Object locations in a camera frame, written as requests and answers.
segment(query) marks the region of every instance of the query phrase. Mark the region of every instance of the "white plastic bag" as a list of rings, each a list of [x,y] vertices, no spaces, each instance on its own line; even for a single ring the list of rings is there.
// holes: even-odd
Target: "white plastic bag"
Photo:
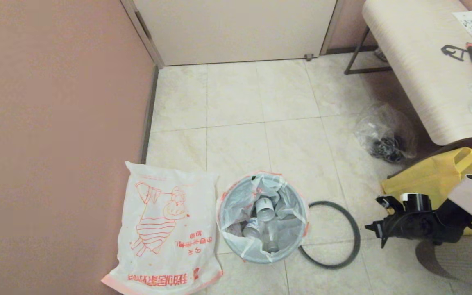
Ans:
[[[131,171],[118,266],[101,282],[125,295],[184,295],[223,274],[215,257],[217,175],[125,162]]]

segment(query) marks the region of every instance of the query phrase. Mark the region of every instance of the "yellow plastic bag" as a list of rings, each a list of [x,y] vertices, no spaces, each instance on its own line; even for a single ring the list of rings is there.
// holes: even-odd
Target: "yellow plastic bag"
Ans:
[[[429,157],[382,181],[382,187],[387,195],[396,198],[403,193],[426,194],[433,209],[438,209],[466,174],[472,174],[472,149],[463,147]],[[466,228],[464,235],[472,235],[472,230]]]

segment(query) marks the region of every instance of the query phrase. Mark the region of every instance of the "black metal frame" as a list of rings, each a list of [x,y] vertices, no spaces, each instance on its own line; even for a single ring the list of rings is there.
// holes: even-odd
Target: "black metal frame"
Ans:
[[[356,47],[356,50],[354,51],[354,54],[352,55],[352,58],[349,61],[349,65],[347,66],[347,69],[345,69],[345,72],[343,72],[345,75],[350,75],[350,74],[355,74],[355,73],[384,72],[384,71],[392,70],[391,67],[369,68],[369,69],[358,69],[358,70],[352,70],[351,69],[352,64],[354,63],[354,60],[356,60],[356,56],[358,56],[358,52],[360,52],[360,49],[363,46],[363,42],[365,42],[365,39],[367,38],[367,34],[369,34],[369,30],[370,30],[369,27],[365,28],[365,32],[363,32],[362,41]]]

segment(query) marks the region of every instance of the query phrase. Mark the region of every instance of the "baseboard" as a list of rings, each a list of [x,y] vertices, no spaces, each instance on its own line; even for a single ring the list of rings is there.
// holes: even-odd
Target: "baseboard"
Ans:
[[[377,45],[365,45],[360,48],[360,52],[372,52],[376,48],[378,48]],[[325,54],[342,54],[342,53],[351,53],[356,50],[356,47],[344,47],[344,48],[330,48],[327,49],[327,52]]]
[[[141,163],[147,163],[148,140],[150,138],[150,127],[152,126],[152,114],[154,113],[154,101],[156,100],[156,87],[158,86],[159,69],[154,66],[154,76],[152,77],[152,89],[150,90],[150,101],[148,101],[145,112],[145,134],[143,136],[143,145],[141,151]]]

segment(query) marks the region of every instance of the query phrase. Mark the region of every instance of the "tile floor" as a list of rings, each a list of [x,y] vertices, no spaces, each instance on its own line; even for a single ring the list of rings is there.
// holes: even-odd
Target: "tile floor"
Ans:
[[[224,241],[224,276],[201,295],[472,295],[472,285],[435,276],[414,256],[416,241],[390,239],[384,250],[363,225],[386,216],[374,198],[399,166],[370,157],[352,134],[365,107],[385,101],[434,146],[392,72],[343,75],[350,54],[305,60],[166,67],[160,71],[147,163],[220,174],[217,195],[254,170],[281,172],[310,200],[346,207],[361,228],[356,260],[340,270],[311,265],[298,252],[272,265],[244,263]],[[361,54],[359,67],[378,63]],[[315,209],[307,251],[336,262],[352,249],[345,218]]]

